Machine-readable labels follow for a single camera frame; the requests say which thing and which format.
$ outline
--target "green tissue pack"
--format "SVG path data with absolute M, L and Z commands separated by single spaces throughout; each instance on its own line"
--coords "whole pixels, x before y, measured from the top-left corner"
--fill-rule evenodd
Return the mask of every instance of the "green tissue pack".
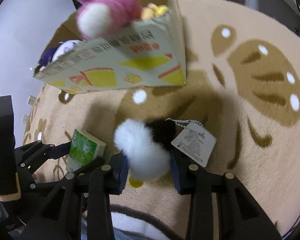
M 68 172 L 92 162 L 97 157 L 102 157 L 106 143 L 83 130 L 74 130 L 66 169 Z

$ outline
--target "printed box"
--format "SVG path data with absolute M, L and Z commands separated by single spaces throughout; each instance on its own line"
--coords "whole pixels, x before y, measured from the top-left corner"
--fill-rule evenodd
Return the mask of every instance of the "printed box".
M 111 37 L 85 41 L 34 77 L 70 94 L 142 86 L 179 86 L 186 81 L 182 17 L 177 0 L 142 0 L 168 5 L 153 20 L 135 21 Z M 46 48 L 81 40 L 72 14 Z

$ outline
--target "white and black plush toy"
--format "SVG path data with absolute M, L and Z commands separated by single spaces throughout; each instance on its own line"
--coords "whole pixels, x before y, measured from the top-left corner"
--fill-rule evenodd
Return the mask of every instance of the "white and black plush toy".
M 154 122 L 127 119 L 117 127 L 114 143 L 128 158 L 129 182 L 133 187 L 158 180 L 170 170 L 169 150 L 175 133 L 175 123 L 164 119 Z

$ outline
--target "yellow plush toy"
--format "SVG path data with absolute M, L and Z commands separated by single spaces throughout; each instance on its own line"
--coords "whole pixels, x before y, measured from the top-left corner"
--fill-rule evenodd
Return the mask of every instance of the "yellow plush toy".
M 153 19 L 154 17 L 160 17 L 168 11 L 168 6 L 159 5 L 156 6 L 154 3 L 149 3 L 146 8 L 143 8 L 141 13 L 142 20 Z

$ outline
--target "white tag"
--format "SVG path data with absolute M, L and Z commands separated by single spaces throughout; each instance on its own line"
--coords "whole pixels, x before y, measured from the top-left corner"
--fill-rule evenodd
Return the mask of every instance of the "white tag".
M 187 129 L 183 129 L 171 144 L 202 167 L 206 167 L 216 139 L 205 128 L 194 122 L 186 127 Z

